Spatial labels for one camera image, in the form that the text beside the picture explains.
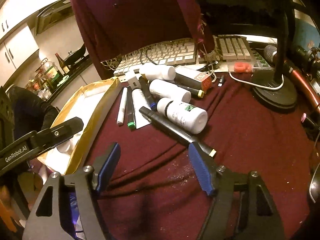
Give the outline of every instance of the usb drive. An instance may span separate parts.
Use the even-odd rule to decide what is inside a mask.
[[[218,87],[222,87],[223,84],[224,84],[224,75],[221,76]]]

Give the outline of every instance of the cooking pot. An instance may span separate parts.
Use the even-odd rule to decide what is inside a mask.
[[[75,64],[79,59],[84,57],[86,47],[83,44],[80,49],[75,52],[69,51],[69,56],[64,59],[67,66]]]

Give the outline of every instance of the cabinet handle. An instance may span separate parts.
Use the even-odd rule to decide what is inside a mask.
[[[5,57],[6,57],[7,61],[8,61],[8,63],[10,63],[10,60],[9,60],[9,58],[8,58],[8,56],[7,56],[7,53],[6,53],[6,52],[4,53],[4,55],[5,55]]]
[[[10,49],[9,49],[9,54],[10,54],[11,58],[13,59],[13,55],[12,55],[12,52]]]

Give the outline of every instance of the black lamp base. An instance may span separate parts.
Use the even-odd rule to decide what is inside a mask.
[[[274,74],[275,72],[272,70],[256,71],[251,82],[266,87],[277,87],[280,84],[273,80]],[[289,113],[294,110],[297,104],[297,91],[285,76],[284,84],[279,90],[272,91],[253,87],[252,94],[262,105],[279,113]]]

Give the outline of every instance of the white marker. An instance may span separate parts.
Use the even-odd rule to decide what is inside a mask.
[[[118,113],[118,119],[117,119],[117,125],[119,126],[123,125],[123,121],[124,121],[125,105],[127,103],[127,92],[128,92],[128,89],[123,88],[120,107],[119,107],[119,113]]]

